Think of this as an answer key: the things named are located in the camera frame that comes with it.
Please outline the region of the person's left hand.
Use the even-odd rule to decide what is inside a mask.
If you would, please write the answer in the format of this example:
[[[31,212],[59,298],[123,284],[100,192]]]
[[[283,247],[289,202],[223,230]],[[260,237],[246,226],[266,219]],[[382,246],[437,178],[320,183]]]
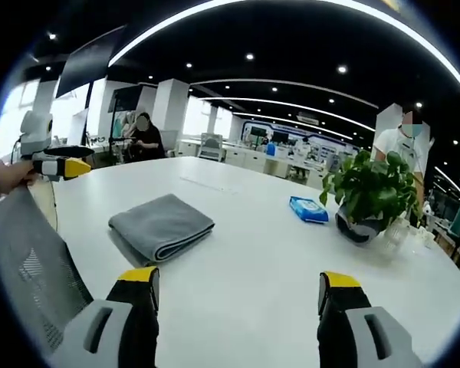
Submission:
[[[6,165],[0,160],[0,194],[9,194],[21,183],[33,183],[37,177],[38,174],[30,160],[10,165]]]

